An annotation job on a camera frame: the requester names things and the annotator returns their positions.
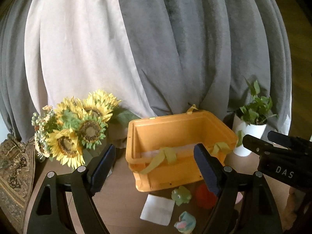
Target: red toy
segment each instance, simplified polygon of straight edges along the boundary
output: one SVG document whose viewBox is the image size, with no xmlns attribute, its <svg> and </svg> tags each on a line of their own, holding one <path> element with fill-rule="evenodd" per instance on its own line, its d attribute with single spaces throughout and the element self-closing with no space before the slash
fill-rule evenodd
<svg viewBox="0 0 312 234">
<path fill-rule="evenodd" d="M 195 196 L 196 196 L 197 206 L 206 208 L 206 209 L 212 209 L 218 199 L 214 195 L 214 193 L 208 190 L 206 184 L 201 184 L 196 189 Z"/>
</svg>

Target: flower bouquet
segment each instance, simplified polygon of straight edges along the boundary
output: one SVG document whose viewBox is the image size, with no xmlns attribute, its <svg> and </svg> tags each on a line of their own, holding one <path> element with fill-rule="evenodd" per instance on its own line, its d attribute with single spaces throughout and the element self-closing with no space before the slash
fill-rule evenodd
<svg viewBox="0 0 312 234">
<path fill-rule="evenodd" d="M 84 154 L 90 156 L 88 151 L 102 144 L 108 121 L 128 126 L 130 120 L 138 119 L 130 111 L 119 108 L 119 103 L 113 94 L 97 90 L 83 100 L 64 98 L 56 109 L 43 107 L 41 116 L 34 113 L 32 117 L 38 156 L 56 158 L 74 169 L 88 164 Z"/>
</svg>

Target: rubber frog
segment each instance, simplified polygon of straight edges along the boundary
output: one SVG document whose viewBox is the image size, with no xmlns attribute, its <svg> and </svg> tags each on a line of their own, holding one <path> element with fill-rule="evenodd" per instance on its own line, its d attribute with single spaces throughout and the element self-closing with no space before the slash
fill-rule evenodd
<svg viewBox="0 0 312 234">
<path fill-rule="evenodd" d="M 189 203 L 192 199 L 192 194 L 186 187 L 180 186 L 172 191 L 171 198 L 180 206 L 182 203 Z"/>
</svg>

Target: vase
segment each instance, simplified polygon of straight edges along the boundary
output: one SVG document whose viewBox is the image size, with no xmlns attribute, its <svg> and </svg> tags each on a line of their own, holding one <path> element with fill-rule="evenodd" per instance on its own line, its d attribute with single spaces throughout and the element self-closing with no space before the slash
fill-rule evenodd
<svg viewBox="0 0 312 234">
<path fill-rule="evenodd" d="M 241 134 L 241 135 L 250 134 L 250 135 L 260 139 L 264 133 L 265 128 L 266 128 L 266 124 L 249 125 L 245 121 L 242 121 L 236 114 L 234 116 L 232 131 L 237 136 L 239 136 L 239 134 Z M 251 153 L 251 151 L 246 149 L 243 145 L 235 147 L 233 152 L 240 157 L 249 156 Z"/>
</svg>

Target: yellow strap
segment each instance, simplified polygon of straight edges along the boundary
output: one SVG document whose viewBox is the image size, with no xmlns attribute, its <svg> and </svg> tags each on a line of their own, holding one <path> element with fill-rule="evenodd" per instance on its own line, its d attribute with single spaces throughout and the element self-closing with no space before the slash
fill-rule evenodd
<svg viewBox="0 0 312 234">
<path fill-rule="evenodd" d="M 192 105 L 192 106 L 187 110 L 186 113 L 187 113 L 187 114 L 192 114 L 192 112 L 193 112 L 194 110 L 199 111 L 199 110 L 197 109 L 196 105 Z"/>
<path fill-rule="evenodd" d="M 177 155 L 175 151 L 172 148 L 165 147 L 162 148 L 165 151 L 166 159 L 168 161 L 168 164 L 173 164 L 177 161 Z"/>
<path fill-rule="evenodd" d="M 213 146 L 213 151 L 211 153 L 211 156 L 216 157 L 217 154 L 219 153 L 219 150 L 221 150 L 226 155 L 232 152 L 232 150 L 230 149 L 229 145 L 227 145 L 227 143 L 219 142 L 219 143 L 215 143 L 215 145 Z"/>
<path fill-rule="evenodd" d="M 174 162 L 177 161 L 177 155 L 172 148 L 169 147 L 161 148 L 159 150 L 159 153 L 155 157 L 153 157 L 149 166 L 141 170 L 139 173 L 147 174 L 151 172 L 153 169 L 159 166 L 165 160 L 165 158 L 167 159 L 168 164 L 173 164 Z"/>
</svg>

